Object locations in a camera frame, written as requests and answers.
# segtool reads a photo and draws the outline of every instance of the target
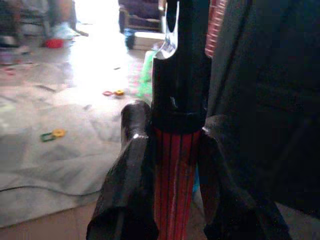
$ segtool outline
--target yellow ring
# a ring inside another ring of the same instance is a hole
[[[117,90],[117,91],[114,92],[114,94],[117,95],[117,96],[122,96],[122,95],[125,94],[125,92],[122,91],[122,90]]]
[[[66,135],[66,130],[64,129],[55,129],[52,131],[52,135],[56,138],[62,138]]]

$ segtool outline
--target red ring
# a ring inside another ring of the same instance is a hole
[[[114,93],[112,91],[104,91],[102,94],[108,97],[108,96],[111,96]]]

